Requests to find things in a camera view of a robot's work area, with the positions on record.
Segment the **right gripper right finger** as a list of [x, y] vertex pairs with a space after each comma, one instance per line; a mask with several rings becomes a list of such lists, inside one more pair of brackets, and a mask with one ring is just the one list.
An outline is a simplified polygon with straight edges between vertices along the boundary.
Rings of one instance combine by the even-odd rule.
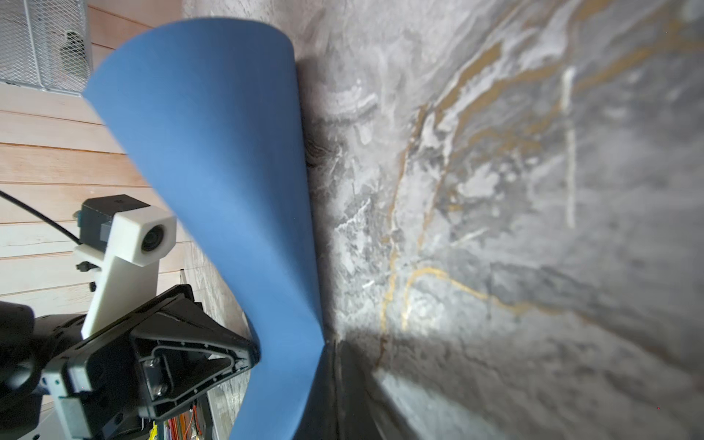
[[347, 341], [335, 346], [335, 396], [339, 439], [382, 440], [370, 410], [365, 374]]

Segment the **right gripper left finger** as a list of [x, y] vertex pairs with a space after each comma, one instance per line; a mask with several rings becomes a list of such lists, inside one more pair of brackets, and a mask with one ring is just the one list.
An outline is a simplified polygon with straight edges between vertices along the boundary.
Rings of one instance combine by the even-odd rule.
[[335, 360], [335, 345], [326, 344], [295, 440], [338, 438]]

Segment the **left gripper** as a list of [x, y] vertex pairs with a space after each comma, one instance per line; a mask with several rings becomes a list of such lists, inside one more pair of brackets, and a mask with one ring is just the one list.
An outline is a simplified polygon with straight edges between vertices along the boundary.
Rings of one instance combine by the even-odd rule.
[[69, 438], [109, 439], [148, 431], [259, 361], [176, 285], [52, 359], [44, 378]]

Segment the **blue paper sheet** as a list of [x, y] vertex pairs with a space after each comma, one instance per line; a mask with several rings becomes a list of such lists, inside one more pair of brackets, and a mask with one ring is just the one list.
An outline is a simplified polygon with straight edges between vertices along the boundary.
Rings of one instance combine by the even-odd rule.
[[258, 337], [231, 436], [293, 438], [325, 338], [291, 40], [251, 20], [170, 23], [114, 51], [84, 97]]

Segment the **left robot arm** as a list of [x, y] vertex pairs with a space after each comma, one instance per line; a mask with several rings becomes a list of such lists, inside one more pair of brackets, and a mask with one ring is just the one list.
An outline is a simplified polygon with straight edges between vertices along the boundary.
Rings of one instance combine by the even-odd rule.
[[220, 326], [176, 285], [83, 337], [85, 315], [1, 305], [1, 436], [39, 439], [50, 397], [64, 439], [137, 439], [251, 370], [257, 345]]

